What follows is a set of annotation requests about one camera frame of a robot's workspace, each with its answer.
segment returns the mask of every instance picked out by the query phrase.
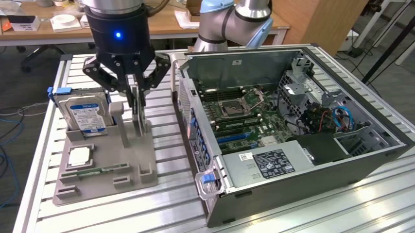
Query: blue pcie slot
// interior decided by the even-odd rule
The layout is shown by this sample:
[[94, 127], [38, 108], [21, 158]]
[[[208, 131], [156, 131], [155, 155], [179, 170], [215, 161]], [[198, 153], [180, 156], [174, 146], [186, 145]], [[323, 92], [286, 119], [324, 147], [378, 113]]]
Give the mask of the blue pcie slot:
[[219, 138], [218, 143], [224, 143], [224, 142], [231, 142], [231, 141], [246, 139], [247, 137], [250, 137], [250, 134], [251, 133], [243, 133], [243, 134], [239, 134], [231, 137]]

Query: paper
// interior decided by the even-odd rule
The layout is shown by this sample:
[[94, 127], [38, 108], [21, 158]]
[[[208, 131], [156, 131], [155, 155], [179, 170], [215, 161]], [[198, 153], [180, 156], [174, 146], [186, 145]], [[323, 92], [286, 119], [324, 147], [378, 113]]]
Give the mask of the paper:
[[19, 16], [24, 15], [20, 10], [21, 2], [0, 1], [0, 16]]
[[191, 22], [186, 16], [184, 11], [175, 11], [175, 17], [179, 23], [179, 26], [183, 29], [196, 29], [199, 28], [199, 22]]

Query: workbench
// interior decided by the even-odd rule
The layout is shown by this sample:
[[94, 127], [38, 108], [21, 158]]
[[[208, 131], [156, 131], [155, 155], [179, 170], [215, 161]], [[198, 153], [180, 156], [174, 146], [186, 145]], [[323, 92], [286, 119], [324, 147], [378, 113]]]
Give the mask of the workbench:
[[[50, 44], [72, 44], [94, 42], [90, 29], [55, 33], [50, 19], [54, 12], [63, 11], [63, 7], [51, 6], [40, 7], [35, 2], [23, 2], [21, 9], [27, 15], [39, 16], [42, 21], [40, 28], [36, 32], [15, 32], [12, 29], [0, 34], [0, 46], [24, 46], [24, 45], [50, 45]], [[174, 38], [196, 38], [199, 29], [180, 28], [175, 11], [184, 9], [167, 5], [166, 8], [152, 17], [148, 18], [150, 37], [151, 39], [174, 39]], [[270, 35], [275, 35], [272, 44], [280, 45], [290, 29], [290, 24], [275, 14]]]
[[[319, 47], [306, 46], [415, 140], [415, 126], [408, 120]], [[290, 48], [290, 45], [274, 47]], [[186, 50], [163, 52], [174, 54]], [[98, 86], [82, 71], [90, 56], [92, 54], [63, 59], [55, 89]], [[154, 68], [155, 64], [148, 67], [146, 75]], [[318, 66], [314, 71], [315, 79], [328, 91], [339, 89]], [[171, 80], [174, 73], [179, 78], [180, 73], [171, 69], [159, 87], [147, 95], [146, 114], [152, 122], [159, 185], [63, 206], [52, 204], [67, 123], [50, 102], [13, 233], [332, 233], [415, 230], [415, 149], [384, 164], [358, 183], [220, 227], [207, 228], [171, 100], [171, 83], [178, 85]], [[126, 101], [118, 93], [112, 93], [111, 98], [112, 101]], [[124, 113], [123, 118], [131, 120], [131, 111]]]

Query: motherboard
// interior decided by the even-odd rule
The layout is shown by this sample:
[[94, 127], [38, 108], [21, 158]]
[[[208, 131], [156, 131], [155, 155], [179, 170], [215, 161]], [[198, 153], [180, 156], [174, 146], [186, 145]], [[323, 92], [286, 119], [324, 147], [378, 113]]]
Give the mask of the motherboard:
[[222, 154], [286, 142], [292, 136], [272, 90], [240, 87], [203, 91], [200, 97]]

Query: sticker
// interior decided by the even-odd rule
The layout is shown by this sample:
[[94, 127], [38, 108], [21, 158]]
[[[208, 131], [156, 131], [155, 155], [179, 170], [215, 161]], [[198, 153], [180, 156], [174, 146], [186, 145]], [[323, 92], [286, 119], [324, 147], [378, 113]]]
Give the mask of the sticker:
[[242, 64], [242, 60], [232, 61], [232, 66], [239, 66]]
[[106, 130], [104, 118], [98, 114], [99, 105], [96, 103], [72, 105], [71, 111], [83, 132], [95, 133]]
[[234, 126], [240, 126], [240, 125], [243, 125], [243, 124], [244, 124], [244, 123], [242, 123], [242, 122], [240, 122], [240, 123], [235, 123], [235, 124], [227, 125], [226, 128], [227, 128], [227, 127], [234, 127]]
[[251, 124], [251, 123], [255, 123], [255, 122], [258, 122], [258, 118], [246, 120], [244, 124]]
[[252, 159], [252, 153], [250, 152], [250, 153], [239, 154], [239, 158], [240, 158], [240, 161]]
[[295, 172], [282, 149], [256, 154], [254, 159], [266, 179]]

